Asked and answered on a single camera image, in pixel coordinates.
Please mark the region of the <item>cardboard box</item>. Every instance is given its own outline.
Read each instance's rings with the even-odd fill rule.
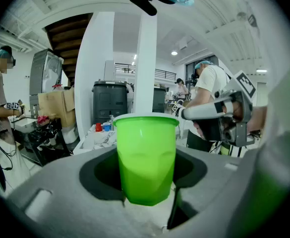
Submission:
[[[61,118],[62,127],[75,124],[74,88],[65,91],[40,93],[39,108],[45,116],[56,114]]]

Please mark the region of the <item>railing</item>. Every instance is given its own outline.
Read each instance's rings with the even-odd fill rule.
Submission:
[[[124,63],[115,63],[116,72],[135,74],[136,66]],[[155,69],[155,77],[175,80],[176,73]]]

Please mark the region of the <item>table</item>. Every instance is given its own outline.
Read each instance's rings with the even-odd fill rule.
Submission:
[[[36,119],[34,116],[26,116],[22,119],[26,118]],[[61,132],[62,126],[60,118],[56,118],[55,120],[52,120],[44,125],[38,124],[37,120],[26,125],[18,125],[17,122],[20,120],[13,121],[11,123],[14,138],[16,142],[33,151],[33,153],[23,153],[23,157],[40,166],[47,164],[49,161],[45,155],[38,150],[37,147],[47,139],[53,138],[55,135],[57,135],[57,140],[61,143],[64,150],[62,157],[70,156],[70,152],[66,146]]]

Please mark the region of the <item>white column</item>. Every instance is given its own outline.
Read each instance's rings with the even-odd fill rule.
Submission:
[[[133,112],[152,112],[156,69],[157,16],[142,13],[140,20]]]
[[[81,139],[93,125],[94,82],[104,78],[106,60],[113,60],[114,15],[94,13],[82,39],[74,83],[75,116]]]

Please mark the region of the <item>ceiling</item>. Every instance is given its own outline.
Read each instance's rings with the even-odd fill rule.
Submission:
[[[208,50],[235,73],[243,69],[255,74],[264,66],[259,45],[239,12],[247,12],[243,0],[194,0],[193,6],[153,4],[158,10],[157,57],[173,63],[185,57],[198,57]],[[134,53],[137,49],[141,10],[129,0],[15,0],[0,21],[2,31],[15,38],[21,52],[50,47],[44,28],[78,14],[115,11],[114,51]],[[185,37],[188,47],[178,50]],[[178,55],[171,56],[172,50]]]

